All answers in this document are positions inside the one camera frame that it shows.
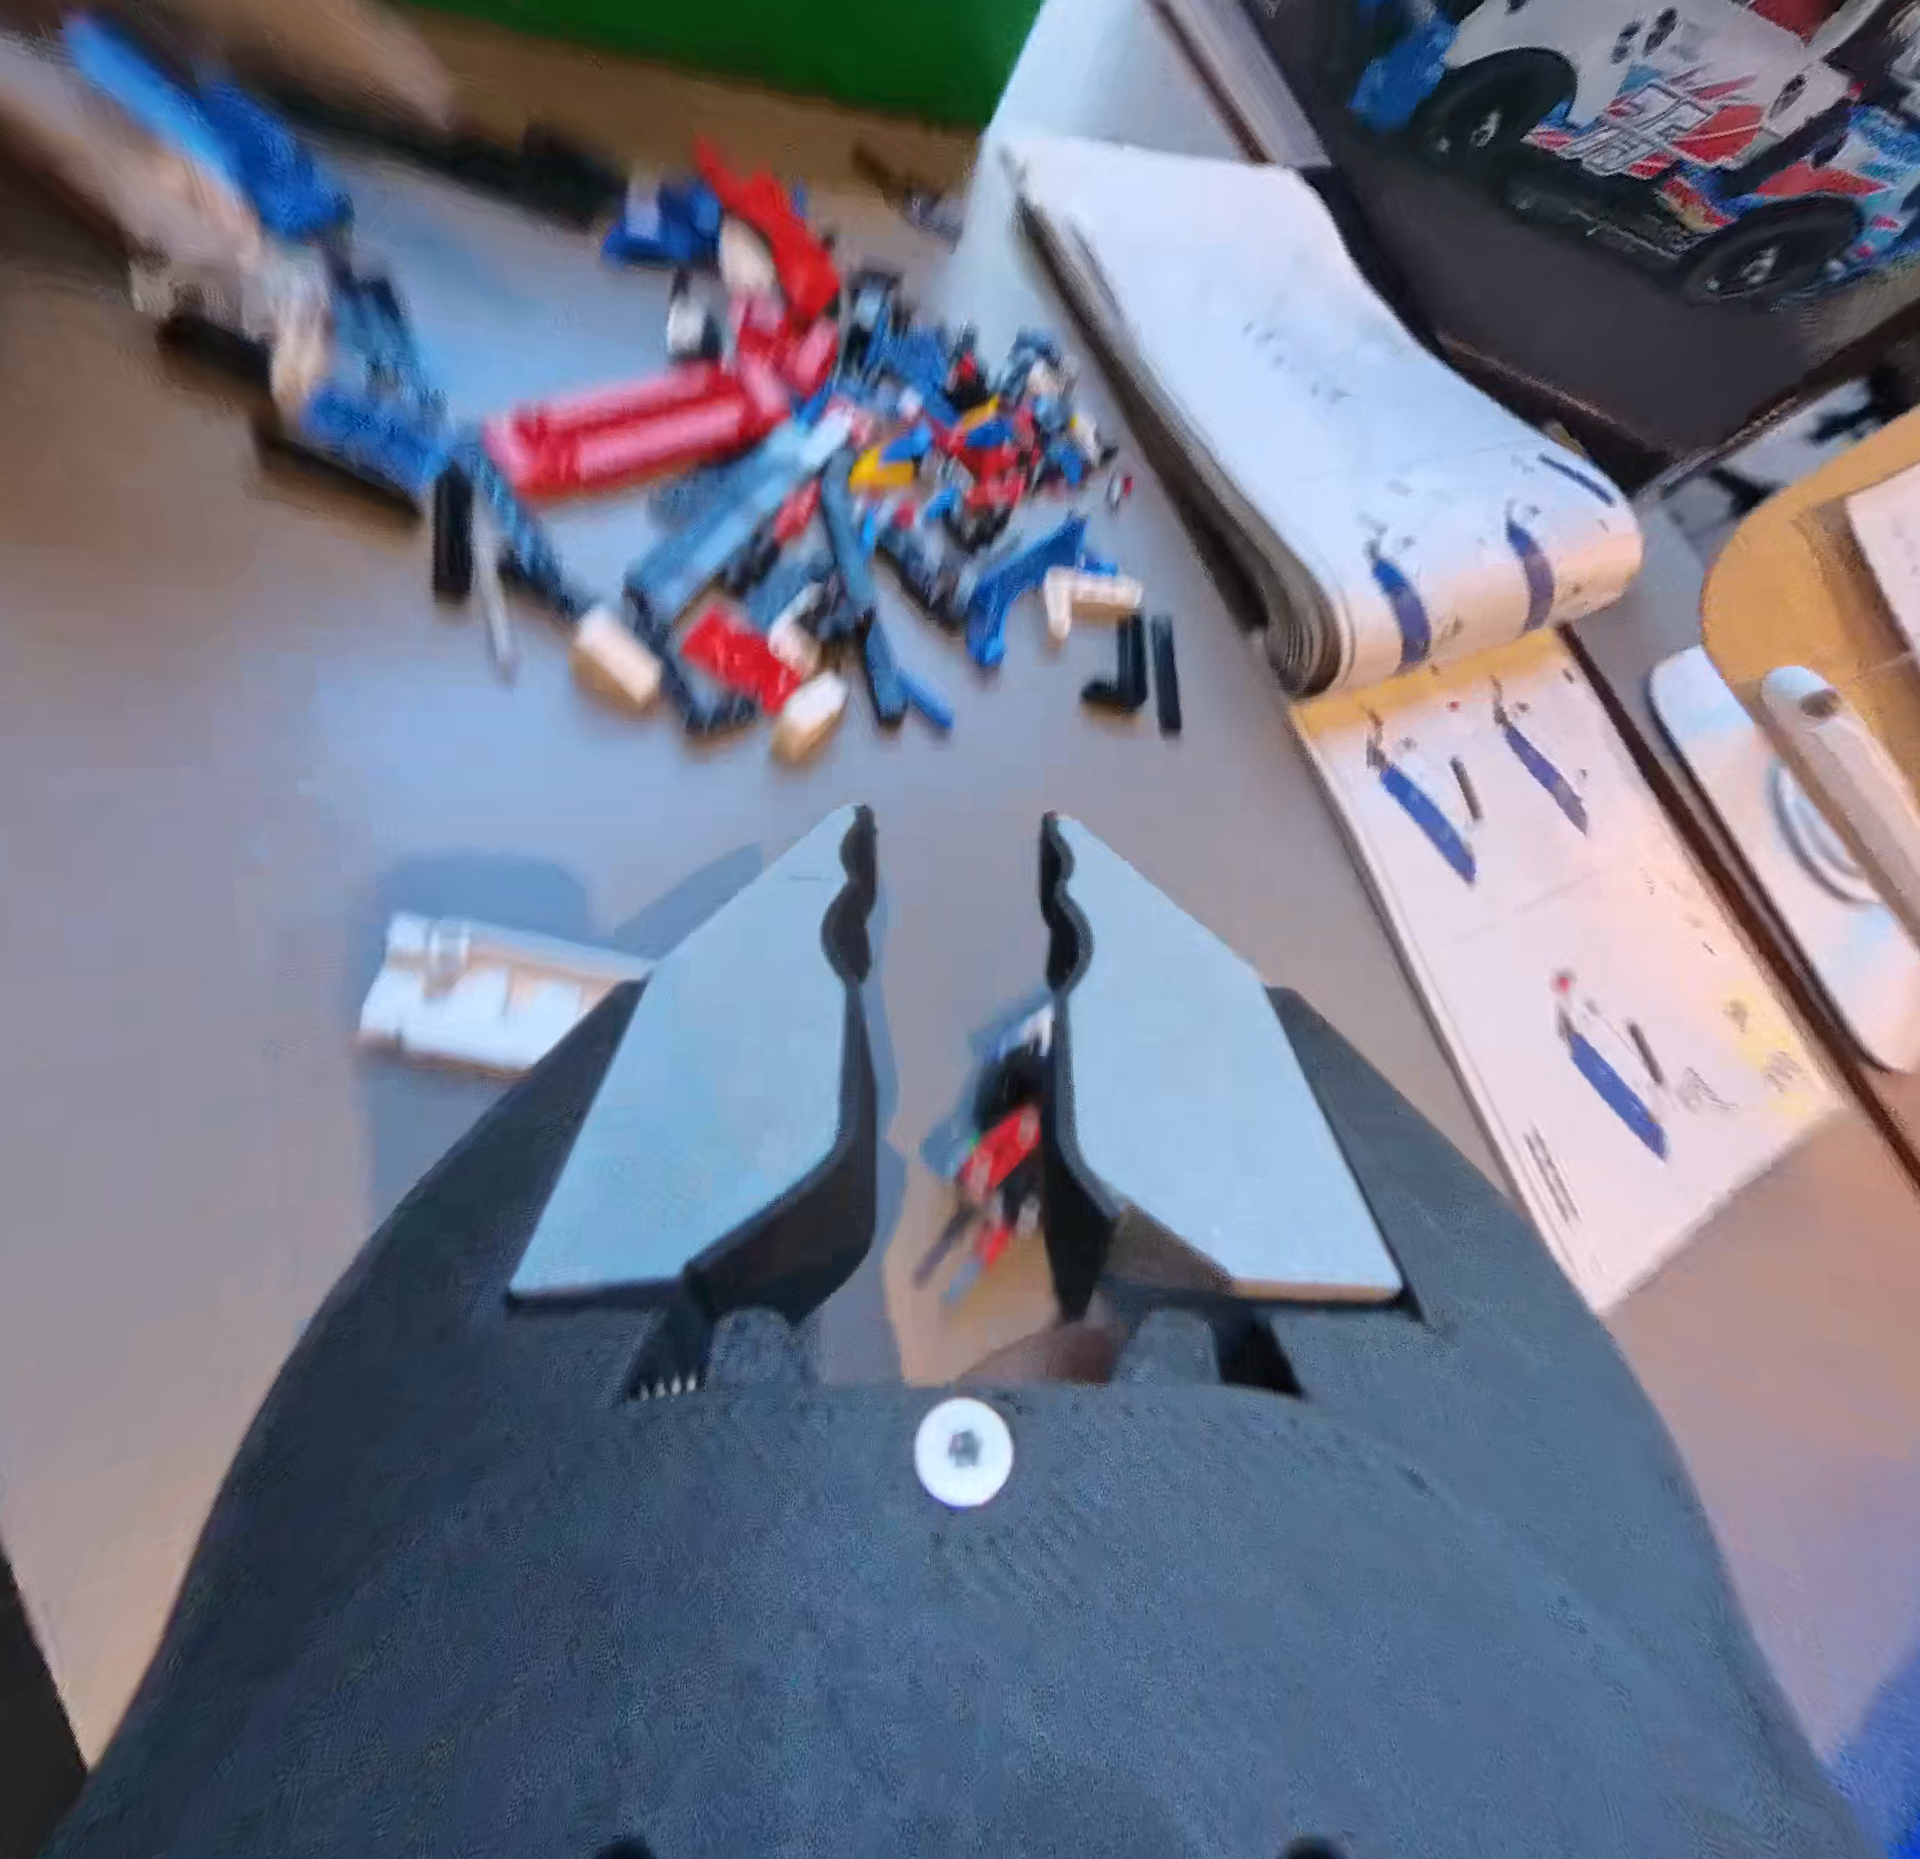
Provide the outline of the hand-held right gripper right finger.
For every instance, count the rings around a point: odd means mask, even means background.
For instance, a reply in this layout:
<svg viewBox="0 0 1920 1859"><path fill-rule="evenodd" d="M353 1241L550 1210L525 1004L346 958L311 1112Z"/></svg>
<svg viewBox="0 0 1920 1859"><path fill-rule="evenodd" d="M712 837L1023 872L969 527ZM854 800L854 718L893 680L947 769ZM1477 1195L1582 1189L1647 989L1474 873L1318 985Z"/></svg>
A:
<svg viewBox="0 0 1920 1859"><path fill-rule="evenodd" d="M1081 820L1044 815L1043 1237L1102 1287L1383 1305L1404 1271L1258 969Z"/></svg>

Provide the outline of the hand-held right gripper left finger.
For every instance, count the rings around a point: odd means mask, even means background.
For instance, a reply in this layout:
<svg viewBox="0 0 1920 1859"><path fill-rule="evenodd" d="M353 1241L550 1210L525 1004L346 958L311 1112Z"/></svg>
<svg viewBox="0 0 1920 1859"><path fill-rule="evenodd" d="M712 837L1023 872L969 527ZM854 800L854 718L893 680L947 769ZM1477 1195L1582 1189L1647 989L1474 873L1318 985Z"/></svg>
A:
<svg viewBox="0 0 1920 1859"><path fill-rule="evenodd" d="M507 1287L804 1324L877 1232L879 825L844 806L660 961Z"/></svg>

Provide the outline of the white long toy panel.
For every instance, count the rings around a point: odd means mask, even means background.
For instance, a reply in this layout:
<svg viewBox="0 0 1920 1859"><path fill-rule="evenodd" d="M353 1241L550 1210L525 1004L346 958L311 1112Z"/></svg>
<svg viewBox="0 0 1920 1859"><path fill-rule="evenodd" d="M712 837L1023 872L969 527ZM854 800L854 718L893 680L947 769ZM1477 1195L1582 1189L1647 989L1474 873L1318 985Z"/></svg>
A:
<svg viewBox="0 0 1920 1859"><path fill-rule="evenodd" d="M464 919L395 912L359 1012L372 1051L495 1078L535 1069L653 959Z"/></svg>

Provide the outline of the pile of mixed toy bricks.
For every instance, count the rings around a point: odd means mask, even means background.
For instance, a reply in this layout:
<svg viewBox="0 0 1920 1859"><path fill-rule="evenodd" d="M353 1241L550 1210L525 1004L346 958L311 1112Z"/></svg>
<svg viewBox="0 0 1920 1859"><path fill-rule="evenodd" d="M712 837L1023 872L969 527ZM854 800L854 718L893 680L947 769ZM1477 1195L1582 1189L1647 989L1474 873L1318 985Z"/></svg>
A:
<svg viewBox="0 0 1920 1859"><path fill-rule="evenodd" d="M991 363L975 326L918 316L900 272L846 262L799 185L707 140L689 169L626 182L540 127L498 145L305 97L285 113L91 14L67 16L59 47L59 71L154 142L161 176L217 225L209 257L153 236L135 302L181 353L253 381L266 455L427 525L435 597L485 608L504 673L518 662L512 601L525 598L564 626L590 690L629 713L666 704L697 743L766 720L775 757L805 760L856 682L880 729L947 733L950 704L889 632L883 575L963 642L978 575L1083 511L1070 500L1096 482L1109 508L1134 491L1048 330L1017 330ZM522 500L483 447L491 418L446 402L395 283L363 260L308 124L666 276L666 368L650 376L764 365L790 418L689 472Z"/></svg>

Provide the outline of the grey desk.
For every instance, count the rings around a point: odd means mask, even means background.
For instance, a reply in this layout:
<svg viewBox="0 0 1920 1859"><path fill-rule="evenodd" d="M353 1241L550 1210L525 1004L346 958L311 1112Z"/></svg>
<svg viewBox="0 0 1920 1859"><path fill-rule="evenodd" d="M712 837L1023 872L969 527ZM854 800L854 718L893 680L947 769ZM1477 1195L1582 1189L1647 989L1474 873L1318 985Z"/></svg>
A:
<svg viewBox="0 0 1920 1859"><path fill-rule="evenodd" d="M989 154L947 255L854 153L974 147L788 95L423 20L483 130L804 178L854 248L983 336L1065 330ZM660 283L420 175L349 165L446 391L486 411L647 370ZM912 1267L974 1042L1039 984L1037 832L1083 820L1297 988L1501 1176L1283 697L1145 466L1098 543L1177 622L1184 739L1078 704L1102 663L1028 604L980 677L889 619L955 709L815 762L700 748L585 692L553 629L498 676L408 524L278 476L229 383L175 368L118 267L5 178L5 1550L93 1761L211 1499L323 1295L492 1080L381 1062L357 1009L391 912L660 954L830 809L879 818L883 1238L824 1364L959 1374L1048 1314L1039 1256L947 1310ZM1773 1667L1868 1816L1917 1791L1917 1187L1854 1094L1612 1314Z"/></svg>

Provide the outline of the partly built toy car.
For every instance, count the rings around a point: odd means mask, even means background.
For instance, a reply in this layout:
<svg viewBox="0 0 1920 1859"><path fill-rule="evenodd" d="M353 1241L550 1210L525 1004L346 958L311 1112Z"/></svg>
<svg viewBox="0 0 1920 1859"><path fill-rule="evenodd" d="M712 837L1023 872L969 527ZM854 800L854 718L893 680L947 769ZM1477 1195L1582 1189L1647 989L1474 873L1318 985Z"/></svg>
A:
<svg viewBox="0 0 1920 1859"><path fill-rule="evenodd" d="M1005 1256L1041 1235L1044 1216L1044 1089L1055 1008L1009 1022L987 1046L952 1174L953 1209L912 1280L959 1307Z"/></svg>

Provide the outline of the white angled toy beam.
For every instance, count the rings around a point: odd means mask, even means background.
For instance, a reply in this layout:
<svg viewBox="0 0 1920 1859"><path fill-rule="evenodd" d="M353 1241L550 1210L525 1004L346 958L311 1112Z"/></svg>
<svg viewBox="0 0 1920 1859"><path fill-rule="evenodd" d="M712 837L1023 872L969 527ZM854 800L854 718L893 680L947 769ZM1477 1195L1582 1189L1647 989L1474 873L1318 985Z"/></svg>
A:
<svg viewBox="0 0 1920 1859"><path fill-rule="evenodd" d="M1078 621L1117 622L1139 613L1143 591L1131 575L1050 568L1041 598L1048 640L1062 646Z"/></svg>

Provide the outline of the blue curved toy panel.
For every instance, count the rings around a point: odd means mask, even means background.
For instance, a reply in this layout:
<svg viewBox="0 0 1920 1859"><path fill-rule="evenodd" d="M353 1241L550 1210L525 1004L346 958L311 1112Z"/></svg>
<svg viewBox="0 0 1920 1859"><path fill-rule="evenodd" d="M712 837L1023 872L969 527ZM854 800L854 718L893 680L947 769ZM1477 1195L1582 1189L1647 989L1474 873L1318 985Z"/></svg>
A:
<svg viewBox="0 0 1920 1859"><path fill-rule="evenodd" d="M974 668L996 671L1004 663L1005 626L1021 598L1039 593L1055 572L1084 569L1088 518L1068 511L1035 541L1005 554L978 575L963 611L963 646Z"/></svg>

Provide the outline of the red long toy panel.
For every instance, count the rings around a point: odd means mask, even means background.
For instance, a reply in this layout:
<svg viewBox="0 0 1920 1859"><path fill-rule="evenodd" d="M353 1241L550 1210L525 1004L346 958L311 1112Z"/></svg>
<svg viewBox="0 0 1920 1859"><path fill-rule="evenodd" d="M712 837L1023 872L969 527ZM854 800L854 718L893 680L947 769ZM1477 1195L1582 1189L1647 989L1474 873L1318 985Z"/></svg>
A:
<svg viewBox="0 0 1920 1859"><path fill-rule="evenodd" d="M570 503L742 455L790 418L764 365L689 362L640 381L534 402L481 426L525 503Z"/></svg>

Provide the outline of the thick building instruction booklet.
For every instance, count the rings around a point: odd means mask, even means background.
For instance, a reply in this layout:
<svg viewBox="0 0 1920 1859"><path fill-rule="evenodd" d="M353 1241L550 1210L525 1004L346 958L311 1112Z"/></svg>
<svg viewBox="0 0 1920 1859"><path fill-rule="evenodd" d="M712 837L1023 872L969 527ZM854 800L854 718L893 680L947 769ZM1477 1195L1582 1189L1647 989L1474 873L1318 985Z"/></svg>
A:
<svg viewBox="0 0 1920 1859"><path fill-rule="evenodd" d="M1600 1314L1837 1112L1565 629L1618 484L1411 338L1287 167L1012 138L1030 232L1217 508L1523 1209Z"/></svg>

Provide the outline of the printed instruction sheet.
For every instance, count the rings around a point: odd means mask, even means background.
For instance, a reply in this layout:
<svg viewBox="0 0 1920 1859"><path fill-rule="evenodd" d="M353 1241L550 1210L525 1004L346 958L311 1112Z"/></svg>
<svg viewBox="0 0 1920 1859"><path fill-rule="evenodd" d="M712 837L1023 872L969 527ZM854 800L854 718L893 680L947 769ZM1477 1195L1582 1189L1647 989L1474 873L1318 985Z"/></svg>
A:
<svg viewBox="0 0 1920 1859"><path fill-rule="evenodd" d="M1844 503L1860 556L1903 646L1918 657L1918 465Z"/></svg>

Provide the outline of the green plastic bin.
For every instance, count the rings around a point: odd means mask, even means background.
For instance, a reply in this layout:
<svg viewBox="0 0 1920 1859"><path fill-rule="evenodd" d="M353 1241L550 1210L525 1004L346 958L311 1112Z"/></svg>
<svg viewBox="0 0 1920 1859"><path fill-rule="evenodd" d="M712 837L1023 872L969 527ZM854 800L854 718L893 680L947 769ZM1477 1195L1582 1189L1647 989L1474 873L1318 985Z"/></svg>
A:
<svg viewBox="0 0 1920 1859"><path fill-rule="evenodd" d="M940 127L993 113L1046 0L399 0Z"/></svg>

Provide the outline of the black toy car box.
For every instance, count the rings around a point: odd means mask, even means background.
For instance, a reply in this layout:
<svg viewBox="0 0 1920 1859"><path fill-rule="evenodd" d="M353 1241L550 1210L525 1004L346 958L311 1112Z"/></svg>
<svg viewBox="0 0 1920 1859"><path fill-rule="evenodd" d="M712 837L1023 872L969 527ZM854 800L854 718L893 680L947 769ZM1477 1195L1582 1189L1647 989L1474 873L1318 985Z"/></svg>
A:
<svg viewBox="0 0 1920 1859"><path fill-rule="evenodd" d="M1917 338L1918 0L1233 0L1356 263L1650 478Z"/></svg>

